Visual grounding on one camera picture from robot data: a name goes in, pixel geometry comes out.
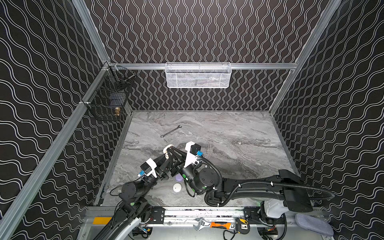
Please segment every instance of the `orange handle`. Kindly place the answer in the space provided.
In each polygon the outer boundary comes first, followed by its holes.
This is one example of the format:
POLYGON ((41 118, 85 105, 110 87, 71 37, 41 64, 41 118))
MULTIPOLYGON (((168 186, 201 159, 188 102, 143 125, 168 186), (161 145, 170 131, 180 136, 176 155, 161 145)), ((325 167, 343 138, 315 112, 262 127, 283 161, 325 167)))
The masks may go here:
POLYGON ((211 222, 211 225, 209 227, 224 228, 229 230, 231 227, 231 223, 230 222, 211 222))

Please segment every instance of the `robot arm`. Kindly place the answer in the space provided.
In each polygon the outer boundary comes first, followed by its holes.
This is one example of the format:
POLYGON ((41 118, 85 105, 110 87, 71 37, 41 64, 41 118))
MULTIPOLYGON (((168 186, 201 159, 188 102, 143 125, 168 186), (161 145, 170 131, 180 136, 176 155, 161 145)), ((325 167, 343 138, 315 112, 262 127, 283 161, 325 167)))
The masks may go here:
POLYGON ((264 221, 280 218, 288 210, 311 212, 310 200, 334 197, 329 190, 303 185, 301 179, 288 170, 279 170, 278 175, 262 179, 223 178, 220 171, 202 156, 201 146, 189 142, 185 149, 186 153, 169 145, 163 155, 143 163, 139 174, 141 180, 128 182, 122 187, 118 210, 101 231, 103 236, 95 239, 115 239, 115 236, 124 235, 127 229, 139 225, 141 220, 148 219, 152 206, 144 197, 159 180, 167 180, 168 173, 172 177, 180 173, 195 195, 205 194, 204 201, 211 207, 222 207, 231 199, 243 197, 270 198, 260 209, 260 218, 264 221), (203 164, 208 167, 199 170, 203 164), (324 192, 328 196, 310 198, 307 190, 324 192))

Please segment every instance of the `gray marble surface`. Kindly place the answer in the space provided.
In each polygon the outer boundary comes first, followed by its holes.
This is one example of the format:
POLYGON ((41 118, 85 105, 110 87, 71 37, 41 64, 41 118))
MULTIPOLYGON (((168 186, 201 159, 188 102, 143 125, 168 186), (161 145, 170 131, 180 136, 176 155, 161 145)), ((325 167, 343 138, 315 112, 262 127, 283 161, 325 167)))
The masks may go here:
MULTIPOLYGON (((113 206, 120 201, 109 191, 136 179, 140 165, 147 159, 160 156, 168 144, 184 149, 189 141, 202 146, 204 156, 223 177, 253 179, 278 174, 279 169, 292 171, 267 112, 134 112, 103 205, 113 206), (178 125, 182 128, 160 138, 178 125)), ((171 177, 159 181, 146 199, 161 206, 207 206, 203 195, 188 196, 183 183, 181 192, 175 193, 175 183, 171 177)), ((227 206, 259 206, 262 200, 235 199, 227 206)))

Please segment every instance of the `black wire basket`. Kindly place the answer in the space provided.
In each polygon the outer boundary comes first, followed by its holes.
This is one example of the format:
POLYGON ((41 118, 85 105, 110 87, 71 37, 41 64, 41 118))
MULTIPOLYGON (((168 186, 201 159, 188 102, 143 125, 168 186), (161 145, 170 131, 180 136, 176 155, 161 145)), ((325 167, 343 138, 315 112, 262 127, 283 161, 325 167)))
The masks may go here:
POLYGON ((118 89, 113 77, 105 76, 86 106, 99 121, 123 121, 126 117, 125 105, 128 99, 126 88, 118 89))
POLYGON ((117 91, 128 89, 131 87, 132 83, 135 81, 136 73, 131 70, 126 70, 123 74, 117 69, 114 71, 114 76, 106 76, 117 91))

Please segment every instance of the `black cable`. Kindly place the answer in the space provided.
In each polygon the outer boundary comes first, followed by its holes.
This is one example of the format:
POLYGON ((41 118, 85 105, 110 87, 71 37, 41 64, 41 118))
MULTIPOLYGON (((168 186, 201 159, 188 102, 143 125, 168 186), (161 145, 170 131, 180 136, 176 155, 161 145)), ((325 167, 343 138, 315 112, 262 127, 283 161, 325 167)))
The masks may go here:
POLYGON ((199 167, 201 167, 203 165, 203 163, 202 162, 199 162, 198 164, 196 164, 194 167, 193 167, 193 171, 192 171, 192 173, 193 173, 193 176, 194 177, 196 177, 196 175, 195 175, 195 170, 197 170, 199 167))
POLYGON ((284 218, 284 231, 283 234, 276 240, 282 240, 285 237, 285 234, 287 233, 287 218, 285 217, 285 214, 282 215, 284 218))
POLYGON ((213 192, 212 190, 208 191, 205 194, 204 201, 208 206, 211 207, 223 207, 225 206, 229 200, 231 200, 232 195, 236 192, 236 190, 241 187, 241 185, 244 184, 250 184, 250 183, 256 183, 256 184, 267 184, 267 185, 275 185, 275 186, 282 186, 282 187, 290 187, 290 188, 300 188, 300 189, 306 189, 306 190, 313 190, 313 191, 320 191, 328 194, 329 196, 319 196, 319 197, 310 197, 310 200, 325 200, 325 199, 332 199, 335 197, 335 194, 328 190, 328 189, 323 189, 323 188, 318 188, 318 187, 311 187, 311 186, 305 186, 305 185, 300 185, 300 184, 292 184, 292 183, 282 183, 282 182, 272 182, 272 181, 266 181, 266 180, 246 180, 236 187, 233 188, 227 199, 222 202, 221 204, 213 204, 209 202, 209 195, 213 192))
POLYGON ((252 221, 258 222, 258 223, 260 223, 260 224, 262 224, 262 225, 264 225, 264 226, 267 226, 267 227, 273 227, 273 226, 274 226, 274 225, 269 226, 269 225, 267 225, 267 224, 265 224, 265 223, 263 223, 263 222, 261 222, 261 221, 259 221, 259 220, 252 219, 252 218, 249 218, 249 217, 247 217, 247 219, 250 219, 250 220, 252 220, 252 221))
POLYGON ((215 189, 219 189, 219 188, 221 187, 222 182, 223 182, 223 178, 221 177, 221 173, 220 173, 220 171, 215 167, 215 165, 213 165, 213 164, 212 164, 208 159, 206 159, 205 157, 199 156, 199 157, 197 157, 197 160, 198 160, 198 161, 203 161, 203 162, 205 162, 210 168, 212 168, 212 169, 216 172, 216 174, 217 174, 217 176, 218 176, 218 184, 217 184, 214 188, 208 190, 208 191, 205 193, 205 196, 204 196, 204 201, 205 201, 205 203, 206 203, 208 206, 211 206, 211 207, 221 207, 220 204, 215 205, 215 204, 212 204, 212 203, 209 202, 209 196, 210 196, 213 192, 216 191, 215 189))
POLYGON ((227 240, 227 239, 225 238, 225 232, 230 232, 230 233, 232 233, 232 234, 233 234, 233 236, 231 237, 231 239, 230 239, 230 240, 232 240, 232 239, 235 237, 235 235, 237 234, 237 232, 236 232, 236 231, 234 231, 234 232, 231 232, 231 231, 228 231, 228 230, 224 230, 224 232, 223 232, 223 238, 224 238, 224 240, 227 240))
POLYGON ((266 235, 266 233, 268 233, 268 232, 264 229, 263 232, 262 232, 263 235, 261 235, 262 239, 264 239, 264 240, 273 240, 273 238, 268 237, 268 236, 266 235))
POLYGON ((145 181, 146 183, 148 183, 149 185, 152 185, 152 186, 155 186, 157 185, 157 182, 151 182, 151 181, 147 181, 146 179, 144 179, 143 177, 140 177, 143 181, 145 181))
POLYGON ((122 200, 116 205, 115 211, 113 212, 113 216, 111 218, 111 222, 112 222, 111 228, 113 228, 113 220, 115 219, 115 215, 116 215, 116 212, 117 212, 116 209, 117 209, 118 205, 120 205, 120 203, 122 203, 122 200))
POLYGON ((195 197, 195 194, 191 194, 190 192, 189 192, 189 190, 188 190, 188 187, 187 187, 187 181, 184 179, 184 185, 185 185, 185 189, 187 190, 187 193, 188 193, 188 195, 190 195, 191 197, 195 197))
POLYGON ((112 190, 109 192, 109 194, 110 194, 111 196, 118 196, 118 195, 114 195, 114 194, 112 194, 112 191, 115 190, 115 189, 118 188, 118 187, 122 187, 122 186, 124 186, 124 185, 126 185, 126 184, 130 184, 131 182, 135 182, 135 181, 137 181, 137 180, 139 180, 139 179, 140 179, 140 178, 138 178, 138 179, 136 179, 136 180, 133 180, 133 181, 130 181, 130 182, 126 182, 126 183, 121 184, 121 185, 118 185, 117 187, 115 187, 114 189, 112 189, 112 190))
MULTIPOLYGON (((128 234, 128 236, 130 237, 130 239, 134 240, 129 234, 128 234)), ((133 236, 133 234, 132 234, 132 236, 133 236)))

